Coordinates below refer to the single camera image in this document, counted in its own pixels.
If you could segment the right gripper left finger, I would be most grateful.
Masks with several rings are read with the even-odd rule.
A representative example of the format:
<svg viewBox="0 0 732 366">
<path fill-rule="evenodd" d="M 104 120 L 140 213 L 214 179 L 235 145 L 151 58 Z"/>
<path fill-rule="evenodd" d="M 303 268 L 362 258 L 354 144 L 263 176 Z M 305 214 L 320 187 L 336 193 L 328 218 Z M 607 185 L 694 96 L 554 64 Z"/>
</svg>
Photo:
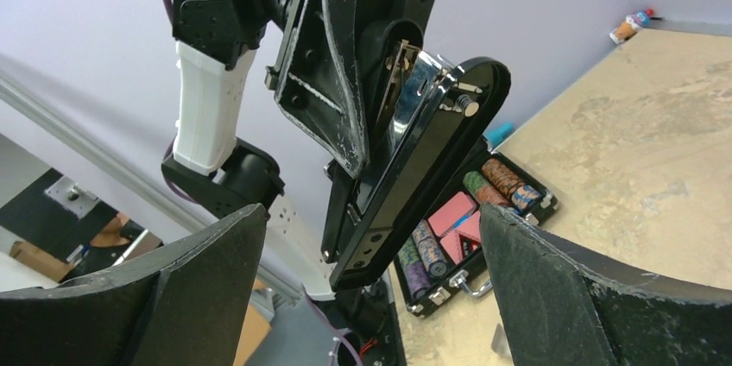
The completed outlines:
<svg viewBox="0 0 732 366">
<path fill-rule="evenodd" d="M 233 364 L 267 219 L 248 205 L 114 267 L 2 293 L 2 364 Z"/>
</svg>

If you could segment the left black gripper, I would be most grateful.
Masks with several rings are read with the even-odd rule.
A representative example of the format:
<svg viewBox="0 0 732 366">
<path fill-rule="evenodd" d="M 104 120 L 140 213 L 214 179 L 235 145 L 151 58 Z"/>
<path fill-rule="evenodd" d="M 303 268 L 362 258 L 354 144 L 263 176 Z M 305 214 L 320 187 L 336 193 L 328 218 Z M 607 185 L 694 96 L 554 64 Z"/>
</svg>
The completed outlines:
<svg viewBox="0 0 732 366">
<path fill-rule="evenodd" d="M 435 0 L 268 0 L 282 30 L 268 69 L 284 116 L 327 150 L 352 180 L 385 131 L 393 98 L 387 64 L 402 42 L 417 48 Z"/>
</svg>

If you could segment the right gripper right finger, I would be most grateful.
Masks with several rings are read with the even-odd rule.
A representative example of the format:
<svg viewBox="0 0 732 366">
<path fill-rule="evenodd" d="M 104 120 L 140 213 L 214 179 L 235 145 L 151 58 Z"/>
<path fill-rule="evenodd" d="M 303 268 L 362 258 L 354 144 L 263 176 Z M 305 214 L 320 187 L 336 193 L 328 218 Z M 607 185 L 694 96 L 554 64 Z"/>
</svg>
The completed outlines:
<svg viewBox="0 0 732 366">
<path fill-rule="evenodd" d="M 514 364 L 730 364 L 728 289 L 619 262 L 495 205 L 479 227 Z"/>
</svg>

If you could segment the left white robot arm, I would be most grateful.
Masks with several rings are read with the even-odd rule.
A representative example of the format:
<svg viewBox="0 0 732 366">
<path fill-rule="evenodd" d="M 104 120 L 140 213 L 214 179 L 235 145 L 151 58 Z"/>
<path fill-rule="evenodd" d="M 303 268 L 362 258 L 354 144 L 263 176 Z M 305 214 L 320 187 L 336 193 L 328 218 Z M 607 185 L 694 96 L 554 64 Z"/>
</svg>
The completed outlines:
<svg viewBox="0 0 732 366">
<path fill-rule="evenodd" d="M 165 181 L 217 218 L 279 211 L 275 159 L 237 136 L 245 81 L 269 24 L 283 33 L 267 87 L 283 115 L 331 154 L 321 249 L 289 240 L 305 300 L 337 332 L 339 365 L 398 365 L 403 349 L 381 274 L 389 207 L 407 163 L 396 127 L 435 0 L 164 0 L 178 54 L 177 133 Z"/>
</svg>

